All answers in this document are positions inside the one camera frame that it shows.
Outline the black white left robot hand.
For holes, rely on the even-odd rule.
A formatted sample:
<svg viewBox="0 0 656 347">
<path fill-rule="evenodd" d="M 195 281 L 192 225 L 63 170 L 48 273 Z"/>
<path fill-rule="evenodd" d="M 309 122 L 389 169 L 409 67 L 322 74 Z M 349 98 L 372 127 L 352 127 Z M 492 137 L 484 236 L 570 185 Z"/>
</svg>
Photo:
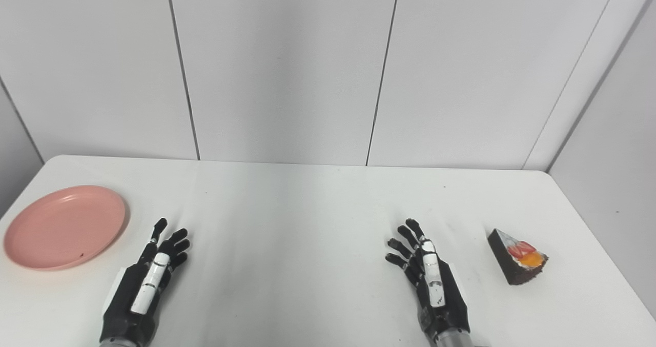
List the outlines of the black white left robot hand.
<svg viewBox="0 0 656 347">
<path fill-rule="evenodd" d="M 138 261 L 122 273 L 102 316 L 101 346 L 148 346 L 154 338 L 162 293 L 174 270 L 187 261 L 190 247 L 186 228 L 159 242 L 167 224 L 165 218 L 155 223 Z"/>
</svg>

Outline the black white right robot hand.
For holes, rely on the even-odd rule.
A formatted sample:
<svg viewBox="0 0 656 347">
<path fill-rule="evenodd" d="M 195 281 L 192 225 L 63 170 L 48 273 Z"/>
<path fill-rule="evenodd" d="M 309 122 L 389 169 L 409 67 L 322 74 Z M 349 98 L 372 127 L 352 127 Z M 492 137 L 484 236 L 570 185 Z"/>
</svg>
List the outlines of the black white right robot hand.
<svg viewBox="0 0 656 347">
<path fill-rule="evenodd" d="M 468 307 L 447 262 L 412 218 L 397 228 L 407 244 L 391 238 L 385 260 L 398 266 L 415 289 L 419 324 L 435 346 L 473 346 Z"/>
</svg>

